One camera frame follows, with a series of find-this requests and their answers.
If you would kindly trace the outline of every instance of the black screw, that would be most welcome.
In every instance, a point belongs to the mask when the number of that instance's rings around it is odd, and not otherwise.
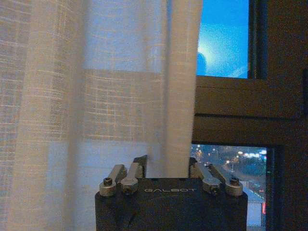
[[[219,193],[219,188],[215,187],[211,189],[211,193],[213,196],[217,196]]]
[[[240,180],[237,177],[230,177],[229,181],[233,186],[240,186]]]
[[[112,178],[110,178],[110,177],[105,178],[105,179],[104,179],[104,185],[105,185],[105,186],[110,186],[110,185],[112,185]]]

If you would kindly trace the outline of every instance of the hex bolt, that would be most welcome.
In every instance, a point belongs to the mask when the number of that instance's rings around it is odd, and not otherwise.
[[[104,186],[110,186],[110,185],[112,185],[112,178],[107,177],[107,178],[104,179],[103,182],[104,182]]]
[[[230,185],[240,186],[240,180],[237,177],[230,177]]]

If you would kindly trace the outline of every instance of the curtain fold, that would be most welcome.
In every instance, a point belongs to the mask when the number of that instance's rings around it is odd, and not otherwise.
[[[95,230],[114,164],[186,177],[201,0],[4,0],[0,230]]]

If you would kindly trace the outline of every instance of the window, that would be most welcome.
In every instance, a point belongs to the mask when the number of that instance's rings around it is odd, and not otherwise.
[[[248,195],[247,230],[266,230],[266,204],[270,185],[270,161],[264,147],[192,144],[191,157],[204,165],[220,165],[238,177]]]
[[[249,0],[204,0],[197,75],[247,78]]]
[[[249,1],[248,78],[230,78],[231,71],[222,77],[197,76],[195,113],[299,118],[307,63],[306,10],[301,1]]]

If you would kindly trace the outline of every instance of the metal joint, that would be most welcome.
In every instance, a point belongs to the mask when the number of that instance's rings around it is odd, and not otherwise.
[[[191,166],[192,177],[198,177],[202,179],[202,188],[207,193],[217,196],[220,192],[220,181],[214,178],[208,169],[201,163],[195,163]]]
[[[208,168],[211,174],[223,183],[228,195],[240,196],[243,194],[243,185],[237,177],[233,177],[218,166],[209,165]]]
[[[139,163],[132,163],[130,165],[127,176],[121,180],[121,190],[126,195],[134,194],[138,189],[137,178],[142,178],[142,166]]]
[[[101,196],[113,196],[116,193],[116,184],[126,176],[124,165],[115,165],[109,176],[100,184]]]

